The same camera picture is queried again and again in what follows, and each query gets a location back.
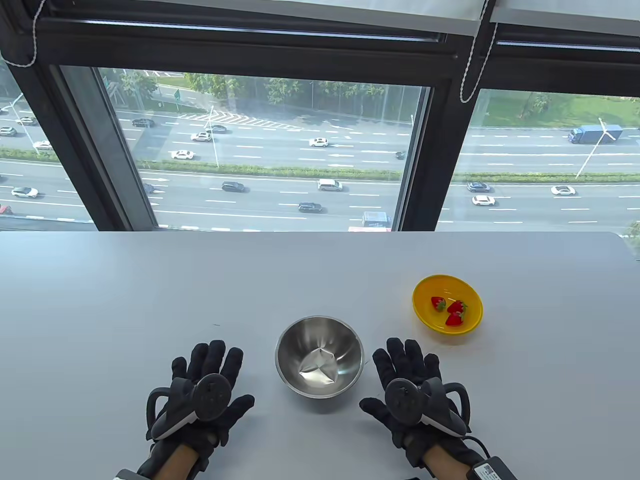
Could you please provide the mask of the person's right hand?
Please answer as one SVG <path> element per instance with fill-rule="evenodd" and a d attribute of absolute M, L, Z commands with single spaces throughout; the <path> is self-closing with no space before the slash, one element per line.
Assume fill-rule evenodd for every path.
<path fill-rule="evenodd" d="M 428 378 L 441 378 L 440 362 L 436 354 L 422 355 L 418 342 L 397 337 L 388 338 L 384 349 L 372 355 L 382 388 L 398 378 L 418 385 Z M 461 439 L 452 437 L 432 426 L 419 423 L 404 425 L 391 415 L 379 398 L 366 397 L 359 408 L 380 422 L 391 434 L 392 444 L 404 450 L 412 467 L 427 469 L 437 479 L 464 479 L 477 462 L 475 451 Z"/>

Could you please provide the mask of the person's left hand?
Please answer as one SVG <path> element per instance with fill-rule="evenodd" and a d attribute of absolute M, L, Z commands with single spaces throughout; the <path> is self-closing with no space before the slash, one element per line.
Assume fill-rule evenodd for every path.
<path fill-rule="evenodd" d="M 231 428 L 255 405 L 253 395 L 231 398 L 243 351 L 223 340 L 198 343 L 190 359 L 175 358 L 171 384 L 147 398 L 150 454 L 137 469 L 147 479 L 194 479 L 216 448 L 229 443 Z"/>

